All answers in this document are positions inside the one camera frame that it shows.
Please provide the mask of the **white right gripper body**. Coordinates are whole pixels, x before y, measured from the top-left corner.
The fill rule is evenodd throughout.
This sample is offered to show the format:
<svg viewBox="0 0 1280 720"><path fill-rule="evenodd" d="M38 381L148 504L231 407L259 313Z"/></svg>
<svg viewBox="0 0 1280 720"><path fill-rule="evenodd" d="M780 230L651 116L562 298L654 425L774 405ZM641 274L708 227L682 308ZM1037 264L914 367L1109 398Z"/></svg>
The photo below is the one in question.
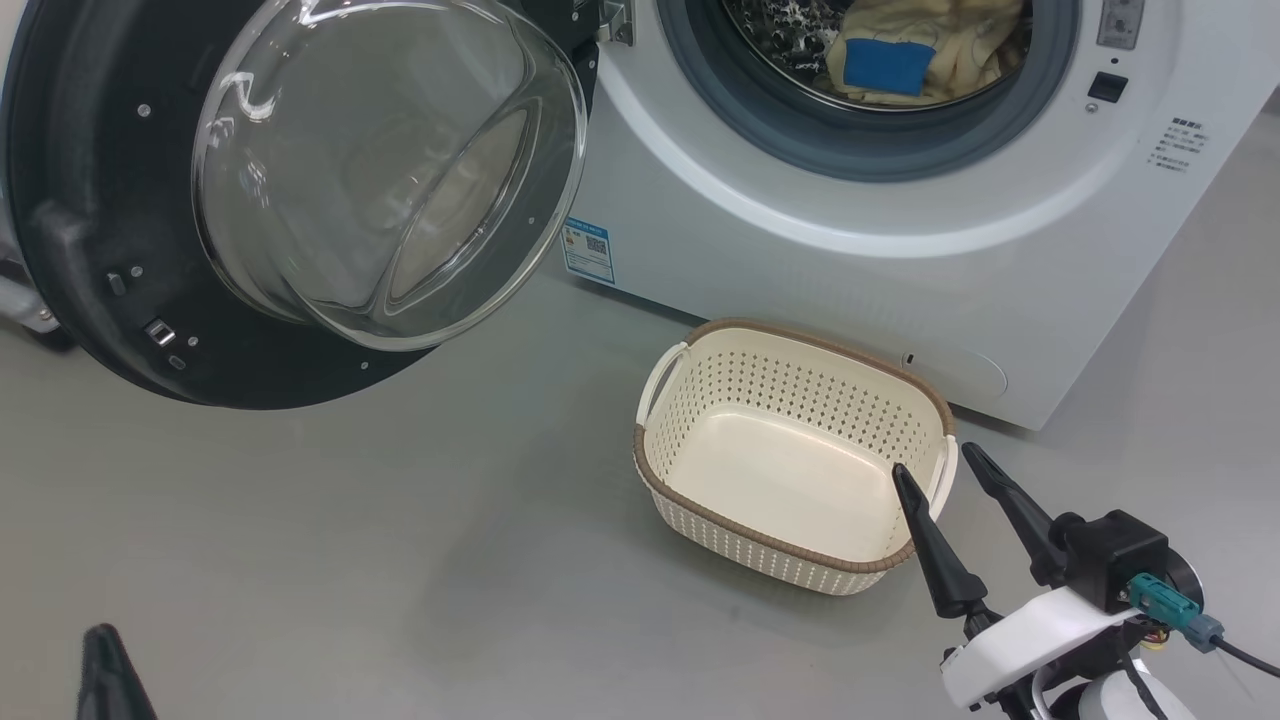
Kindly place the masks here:
<svg viewBox="0 0 1280 720"><path fill-rule="evenodd" d="M1051 664L1138 614L1129 591L1117 594L1121 603L1116 612L1060 588L998 620L987 612L984 597L983 585L940 591L940 616L964 616L969 623L968 643L952 648L940 666L947 696L957 707L979 705L989 694L997 697L1030 675L1028 711L1047 712L1043 689Z"/></svg>

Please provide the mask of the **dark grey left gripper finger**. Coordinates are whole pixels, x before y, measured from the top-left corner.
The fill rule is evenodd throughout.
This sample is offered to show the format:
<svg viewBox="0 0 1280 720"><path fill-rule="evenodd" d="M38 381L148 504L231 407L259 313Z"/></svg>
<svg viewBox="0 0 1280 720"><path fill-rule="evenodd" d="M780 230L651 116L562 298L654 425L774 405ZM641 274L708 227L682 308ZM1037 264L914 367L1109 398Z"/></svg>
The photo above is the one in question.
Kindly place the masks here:
<svg viewBox="0 0 1280 720"><path fill-rule="evenodd" d="M118 629L108 623L83 634L78 720L157 720Z"/></svg>

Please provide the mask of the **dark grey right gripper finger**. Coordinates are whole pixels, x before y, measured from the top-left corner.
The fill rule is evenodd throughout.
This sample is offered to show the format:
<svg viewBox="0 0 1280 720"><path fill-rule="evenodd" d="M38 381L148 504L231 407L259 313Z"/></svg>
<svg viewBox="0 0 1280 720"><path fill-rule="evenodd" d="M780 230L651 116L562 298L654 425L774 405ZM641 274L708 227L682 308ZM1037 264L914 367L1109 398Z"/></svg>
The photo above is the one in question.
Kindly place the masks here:
<svg viewBox="0 0 1280 720"><path fill-rule="evenodd" d="M929 501L913 474L905 465L896 462L892 480L936 615L964 620L968 639L1000 623L1004 616L986 605L986 584L978 575L968 571L936 525Z"/></svg>
<svg viewBox="0 0 1280 720"><path fill-rule="evenodd" d="M1050 538L1050 515L975 442L961 445L961 454L980 488L1002 509L1030 559L1029 571L1037 585L1064 585L1066 556Z"/></svg>

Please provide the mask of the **cream cloud-print trousers blue patch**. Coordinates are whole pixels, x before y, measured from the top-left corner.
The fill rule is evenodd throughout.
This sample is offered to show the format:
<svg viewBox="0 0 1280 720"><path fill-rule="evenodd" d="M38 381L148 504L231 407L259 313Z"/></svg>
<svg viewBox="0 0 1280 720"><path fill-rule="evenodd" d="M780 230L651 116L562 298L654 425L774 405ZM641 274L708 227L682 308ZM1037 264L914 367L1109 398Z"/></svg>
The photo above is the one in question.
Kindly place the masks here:
<svg viewBox="0 0 1280 720"><path fill-rule="evenodd" d="M918 104L943 35L936 15L852 12L827 47L829 82L864 104Z"/></svg>

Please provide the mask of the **cream cloud-print top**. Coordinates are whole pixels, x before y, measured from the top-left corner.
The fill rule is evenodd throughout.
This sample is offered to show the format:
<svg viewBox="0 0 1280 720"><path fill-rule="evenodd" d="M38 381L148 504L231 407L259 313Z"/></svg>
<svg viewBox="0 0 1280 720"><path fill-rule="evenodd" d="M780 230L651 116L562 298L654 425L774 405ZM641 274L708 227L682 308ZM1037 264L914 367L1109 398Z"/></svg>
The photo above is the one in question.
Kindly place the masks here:
<svg viewBox="0 0 1280 720"><path fill-rule="evenodd" d="M1025 58L1019 46L1027 35L1024 6L1025 0L854 0L844 18L852 12L904 13L936 15L943 23L943 38L925 81L925 99L918 104L869 105L952 102L1001 81Z"/></svg>

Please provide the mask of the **black glass washing machine door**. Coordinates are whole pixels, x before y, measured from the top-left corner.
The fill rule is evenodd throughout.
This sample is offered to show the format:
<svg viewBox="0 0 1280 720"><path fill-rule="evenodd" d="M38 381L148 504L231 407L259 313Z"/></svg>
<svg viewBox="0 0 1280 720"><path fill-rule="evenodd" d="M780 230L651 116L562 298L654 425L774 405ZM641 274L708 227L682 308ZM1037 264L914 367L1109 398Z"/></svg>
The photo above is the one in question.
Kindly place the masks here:
<svg viewBox="0 0 1280 720"><path fill-rule="evenodd" d="M0 0L0 243L187 404L305 407L488 319L568 218L600 0Z"/></svg>

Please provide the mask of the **cream perforated laundry basket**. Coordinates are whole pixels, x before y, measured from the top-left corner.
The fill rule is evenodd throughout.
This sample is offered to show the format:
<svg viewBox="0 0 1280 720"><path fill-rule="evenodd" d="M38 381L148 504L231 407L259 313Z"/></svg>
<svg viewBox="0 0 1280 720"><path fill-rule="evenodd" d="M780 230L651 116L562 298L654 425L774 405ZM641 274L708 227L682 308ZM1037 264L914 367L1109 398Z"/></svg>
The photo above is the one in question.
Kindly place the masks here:
<svg viewBox="0 0 1280 720"><path fill-rule="evenodd" d="M708 322L646 378L634 464L667 525L753 571L831 596L874 585L914 555L892 471L931 515L959 447L925 380L820 337Z"/></svg>

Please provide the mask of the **white front-load washing machine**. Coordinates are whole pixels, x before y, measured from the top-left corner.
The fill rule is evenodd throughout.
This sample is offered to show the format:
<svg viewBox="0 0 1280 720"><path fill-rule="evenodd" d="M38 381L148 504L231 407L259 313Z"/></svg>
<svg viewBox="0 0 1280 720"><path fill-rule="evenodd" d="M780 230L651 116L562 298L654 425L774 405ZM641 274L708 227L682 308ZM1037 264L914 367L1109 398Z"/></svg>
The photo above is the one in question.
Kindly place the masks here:
<svg viewBox="0 0 1280 720"><path fill-rule="evenodd" d="M1070 67L1030 128L927 179L796 168L723 123L655 0L600 0L572 218L608 231L617 290L904 350L966 348L1007 391L964 407L1037 430L1068 395L1280 86L1280 0L1082 0ZM1147 156L1174 117L1210 142Z"/></svg>

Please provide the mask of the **grey rubber door gasket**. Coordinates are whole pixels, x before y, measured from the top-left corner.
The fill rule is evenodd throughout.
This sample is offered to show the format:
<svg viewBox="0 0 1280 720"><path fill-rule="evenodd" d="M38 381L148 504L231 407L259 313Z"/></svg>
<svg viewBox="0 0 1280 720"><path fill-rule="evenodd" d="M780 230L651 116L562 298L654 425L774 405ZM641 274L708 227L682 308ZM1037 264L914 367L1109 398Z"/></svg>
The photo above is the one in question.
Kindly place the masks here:
<svg viewBox="0 0 1280 720"><path fill-rule="evenodd" d="M1030 128L1070 67L1082 0L1030 0L1030 51L1010 79L938 109L876 111L822 100L748 46L721 0L655 0L699 97L771 156L840 181L896 183L961 170Z"/></svg>

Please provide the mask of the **steel washing machine drum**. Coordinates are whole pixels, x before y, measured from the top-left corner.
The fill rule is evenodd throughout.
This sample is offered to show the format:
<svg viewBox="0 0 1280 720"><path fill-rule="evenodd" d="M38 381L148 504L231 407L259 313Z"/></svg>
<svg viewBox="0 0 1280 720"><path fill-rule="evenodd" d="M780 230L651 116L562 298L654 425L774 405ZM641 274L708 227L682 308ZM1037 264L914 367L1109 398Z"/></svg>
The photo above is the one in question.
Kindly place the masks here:
<svg viewBox="0 0 1280 720"><path fill-rule="evenodd" d="M1025 0L1027 35L1019 46L1023 63L1001 81L965 99L931 106L873 106L852 101L835 91L826 68L826 53L838 33L840 22L854 0L721 0L728 19L748 46L786 79L817 99L836 106L865 111L922 111L973 99L1014 76L1027 59L1033 38L1034 14Z"/></svg>

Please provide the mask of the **round white filter flap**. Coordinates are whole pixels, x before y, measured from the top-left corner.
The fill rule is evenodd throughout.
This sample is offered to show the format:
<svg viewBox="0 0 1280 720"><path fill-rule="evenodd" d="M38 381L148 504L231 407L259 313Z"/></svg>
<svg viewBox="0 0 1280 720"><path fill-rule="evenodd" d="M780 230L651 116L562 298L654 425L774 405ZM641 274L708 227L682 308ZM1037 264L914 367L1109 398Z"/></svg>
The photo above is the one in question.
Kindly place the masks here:
<svg viewBox="0 0 1280 720"><path fill-rule="evenodd" d="M902 351L900 366L956 404L997 398L1009 388L1005 372L995 361L966 348L916 346Z"/></svg>

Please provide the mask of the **printed text warning label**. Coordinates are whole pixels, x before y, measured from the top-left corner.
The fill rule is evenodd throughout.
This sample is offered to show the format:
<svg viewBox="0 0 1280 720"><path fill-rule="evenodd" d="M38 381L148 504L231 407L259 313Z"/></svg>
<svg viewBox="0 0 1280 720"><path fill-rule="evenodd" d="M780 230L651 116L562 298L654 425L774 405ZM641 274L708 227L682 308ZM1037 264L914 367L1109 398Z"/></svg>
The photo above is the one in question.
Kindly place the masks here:
<svg viewBox="0 0 1280 720"><path fill-rule="evenodd" d="M1208 142L1210 136L1199 122L1174 117L1155 138L1147 163L1158 169L1187 174Z"/></svg>

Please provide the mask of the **blue energy label sticker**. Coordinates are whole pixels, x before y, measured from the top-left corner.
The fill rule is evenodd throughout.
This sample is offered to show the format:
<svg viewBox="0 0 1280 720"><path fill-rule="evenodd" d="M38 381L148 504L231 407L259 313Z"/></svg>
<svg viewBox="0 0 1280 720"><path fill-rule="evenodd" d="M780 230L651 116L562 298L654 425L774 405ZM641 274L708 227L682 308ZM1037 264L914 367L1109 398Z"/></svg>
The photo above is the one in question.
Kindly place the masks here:
<svg viewBox="0 0 1280 720"><path fill-rule="evenodd" d="M561 232L561 247L570 273L616 286L611 237L605 228L570 217Z"/></svg>

